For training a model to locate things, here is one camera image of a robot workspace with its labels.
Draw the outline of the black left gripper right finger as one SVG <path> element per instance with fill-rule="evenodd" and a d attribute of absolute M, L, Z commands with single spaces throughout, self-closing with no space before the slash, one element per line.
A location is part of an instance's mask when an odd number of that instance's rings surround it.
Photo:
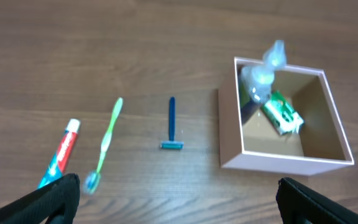
<path fill-rule="evenodd" d="M 283 224 L 358 224 L 358 214 L 290 177 L 278 181 L 276 201 Z"/>

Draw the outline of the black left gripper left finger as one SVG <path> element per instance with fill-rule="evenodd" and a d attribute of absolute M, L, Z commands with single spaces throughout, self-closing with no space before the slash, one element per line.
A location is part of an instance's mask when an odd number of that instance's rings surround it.
<path fill-rule="evenodd" d="M 0 208 L 0 223 L 72 224 L 80 202 L 77 174 L 63 177 Z"/>

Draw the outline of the green toothbrush with cap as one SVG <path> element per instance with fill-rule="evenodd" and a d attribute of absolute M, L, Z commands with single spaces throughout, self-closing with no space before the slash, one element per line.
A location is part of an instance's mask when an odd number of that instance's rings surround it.
<path fill-rule="evenodd" d="M 106 154 L 109 150 L 110 144 L 112 142 L 112 136 L 114 131 L 115 123 L 121 113 L 123 107 L 124 100 L 123 98 L 119 97 L 112 109 L 111 119 L 109 122 L 109 126 L 102 138 L 101 141 L 101 150 L 98 160 L 98 165 L 95 170 L 92 170 L 85 179 L 85 183 L 83 185 L 84 193 L 88 195 L 92 195 L 95 193 L 96 189 L 98 188 L 99 182 L 101 180 L 101 170 L 103 168 L 104 160 L 106 158 Z"/>

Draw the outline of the green soap packet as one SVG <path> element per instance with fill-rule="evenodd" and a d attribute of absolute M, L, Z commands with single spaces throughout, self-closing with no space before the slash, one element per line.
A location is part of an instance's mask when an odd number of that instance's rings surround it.
<path fill-rule="evenodd" d="M 279 91 L 271 94 L 270 99 L 262 106 L 262 111 L 281 136 L 298 134 L 304 124 L 303 118 Z"/>

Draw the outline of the blue disposable razor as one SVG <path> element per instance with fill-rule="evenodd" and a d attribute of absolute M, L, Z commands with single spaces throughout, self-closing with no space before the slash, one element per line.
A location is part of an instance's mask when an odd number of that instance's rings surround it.
<path fill-rule="evenodd" d="M 175 98 L 172 96 L 169 100 L 169 111 L 168 111 L 168 140 L 160 143 L 161 149 L 183 149 L 184 142 L 175 140 Z"/>

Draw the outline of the bottle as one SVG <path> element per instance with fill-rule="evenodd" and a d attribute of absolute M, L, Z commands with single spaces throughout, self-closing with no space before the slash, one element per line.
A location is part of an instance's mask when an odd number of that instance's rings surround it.
<path fill-rule="evenodd" d="M 276 40 L 262 60 L 260 65 L 246 65 L 240 70 L 238 90 L 242 125 L 270 99 L 275 72 L 287 64 L 285 42 Z"/>

